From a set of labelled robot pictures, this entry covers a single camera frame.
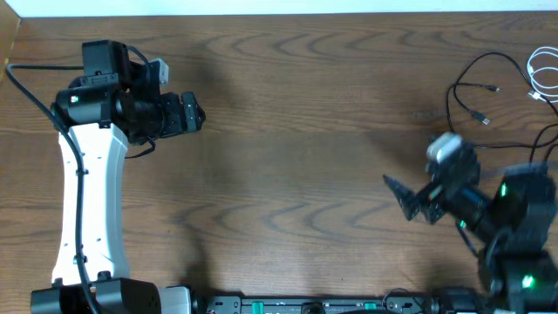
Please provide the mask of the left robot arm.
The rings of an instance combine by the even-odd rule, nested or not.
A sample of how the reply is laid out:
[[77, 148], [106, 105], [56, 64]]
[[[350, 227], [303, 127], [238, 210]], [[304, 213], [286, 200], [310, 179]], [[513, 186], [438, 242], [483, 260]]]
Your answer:
[[35, 313], [191, 313], [183, 286], [130, 277], [122, 234], [122, 175], [128, 148], [151, 153], [159, 139], [201, 130], [206, 115], [191, 92], [162, 93], [163, 60], [130, 59], [134, 48], [84, 43], [84, 73], [57, 94], [64, 162], [63, 229], [51, 287], [31, 294]]

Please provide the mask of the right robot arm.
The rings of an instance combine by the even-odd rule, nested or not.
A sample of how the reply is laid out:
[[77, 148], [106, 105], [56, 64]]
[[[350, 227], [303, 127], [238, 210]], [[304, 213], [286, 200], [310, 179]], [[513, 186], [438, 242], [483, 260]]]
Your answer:
[[494, 194], [479, 190], [480, 163], [462, 144], [426, 166], [431, 180], [418, 192], [385, 176], [405, 218], [434, 224], [451, 215], [461, 234], [483, 242], [475, 251], [484, 293], [442, 288], [426, 298], [426, 313], [555, 313], [557, 266], [544, 245], [557, 215], [556, 185], [543, 164], [507, 171]]

